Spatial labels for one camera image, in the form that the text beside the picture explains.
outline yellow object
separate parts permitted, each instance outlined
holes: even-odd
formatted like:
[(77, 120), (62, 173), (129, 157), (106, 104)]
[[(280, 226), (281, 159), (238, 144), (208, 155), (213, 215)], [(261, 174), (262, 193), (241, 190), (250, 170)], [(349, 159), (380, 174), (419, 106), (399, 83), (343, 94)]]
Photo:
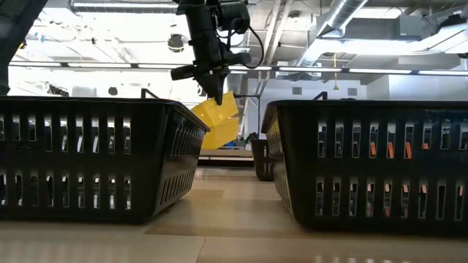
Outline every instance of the yellow object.
[(211, 131), (205, 135), (202, 149), (215, 150), (235, 140), (238, 126), (239, 118), (230, 118), (217, 126), (210, 127)]
[(223, 121), (236, 115), (238, 111), (234, 94), (231, 91), (222, 96), (222, 105), (218, 105), (214, 99), (209, 99), (193, 107), (192, 112), (213, 129)]

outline black plastic basket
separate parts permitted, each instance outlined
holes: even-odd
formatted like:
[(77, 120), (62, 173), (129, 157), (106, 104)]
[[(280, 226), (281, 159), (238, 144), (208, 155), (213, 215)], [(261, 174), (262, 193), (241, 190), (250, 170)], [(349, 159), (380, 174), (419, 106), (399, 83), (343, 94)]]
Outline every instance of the black plastic basket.
[(0, 218), (147, 221), (192, 187), (206, 131), (163, 99), (0, 97)]
[(254, 156), (255, 173), (261, 181), (273, 181), (270, 151), (267, 140), (251, 140)]
[(272, 102), (262, 132), (303, 225), (468, 234), (466, 102)]

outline black cable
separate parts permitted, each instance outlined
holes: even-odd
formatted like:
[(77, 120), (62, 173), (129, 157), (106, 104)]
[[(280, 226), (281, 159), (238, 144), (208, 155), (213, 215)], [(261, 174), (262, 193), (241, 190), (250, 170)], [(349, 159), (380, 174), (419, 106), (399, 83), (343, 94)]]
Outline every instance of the black cable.
[(438, 26), (438, 25), (434, 25), (433, 23), (431, 23), (431, 21), (429, 21), (429, 19), (427, 19), (427, 17), (423, 16), (424, 20), (431, 26)]
[(390, 12), (390, 10), (392, 10), (393, 8), (396, 8), (396, 9), (400, 10), (401, 14), (404, 15), (404, 12), (400, 7), (391, 6), (387, 11), (385, 11), (385, 13), (382, 15), (382, 17), (385, 17), (385, 15), (387, 15), (387, 13)]
[(263, 59), (265, 57), (265, 51), (264, 51), (264, 47), (263, 47), (263, 42), (262, 42), (261, 38), (258, 36), (257, 32), (255, 32), (255, 30), (251, 26), (249, 26), (249, 29), (253, 33), (253, 35), (258, 39), (258, 42), (260, 43), (260, 49), (262, 50), (262, 56), (260, 57), (260, 61), (258, 61), (258, 64), (256, 66), (249, 66), (247, 64), (243, 64), (243, 65), (247, 69), (256, 69), (256, 68), (258, 68), (259, 65), (261, 65), (263, 63)]

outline tan floor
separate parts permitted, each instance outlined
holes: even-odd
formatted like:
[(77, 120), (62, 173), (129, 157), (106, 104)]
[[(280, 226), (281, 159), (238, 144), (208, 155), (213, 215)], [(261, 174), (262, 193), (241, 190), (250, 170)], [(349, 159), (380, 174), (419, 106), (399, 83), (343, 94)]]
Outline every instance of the tan floor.
[(253, 170), (200, 169), (145, 226), (0, 222), (0, 262), (468, 262), (462, 240), (306, 232)]

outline ceiling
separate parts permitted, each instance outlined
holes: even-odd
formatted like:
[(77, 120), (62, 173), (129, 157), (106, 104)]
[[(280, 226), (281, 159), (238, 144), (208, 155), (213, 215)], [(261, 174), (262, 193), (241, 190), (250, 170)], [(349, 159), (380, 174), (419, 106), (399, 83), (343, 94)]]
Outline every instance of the ceiling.
[[(88, 0), (86, 3), (127, 3), (145, 2), (138, 0), (111, 1)], [(465, 1), (431, 0), (431, 1), (397, 1), (369, 0), (356, 18), (396, 18), (408, 8), (417, 7), (413, 15), (421, 12), (439, 12), (457, 7)], [(308, 31), (313, 18), (328, 11), (331, 0), (295, 0), (292, 11), (298, 11), (297, 18), (288, 18), (279, 40), (279, 47), (273, 62), (294, 61), (300, 58), (308, 46)], [(189, 64), (194, 59), (192, 49), (186, 45), (183, 52), (173, 53), (167, 48), (171, 34), (189, 36), (185, 17), (172, 12), (116, 13), (78, 12), (73, 13), (67, 0), (49, 0), (31, 28), (27, 47), (18, 50), (16, 61), (66, 61), (66, 62), (105, 62), (105, 63), (177, 63)], [(268, 24), (271, 23), (273, 2), (255, 0), (249, 5), (252, 28), (265, 41)], [(253, 61), (260, 59), (260, 45), (250, 32), (246, 41), (237, 50), (247, 49)], [(401, 56), (363, 56), (350, 53), (322, 55), (318, 62), (323, 66), (353, 66), (392, 68), (399, 64)], [(419, 58), (418, 64), (423, 68), (450, 68), (453, 63), (442, 64), (441, 61), (458, 61), (456, 55), (425, 56)]]

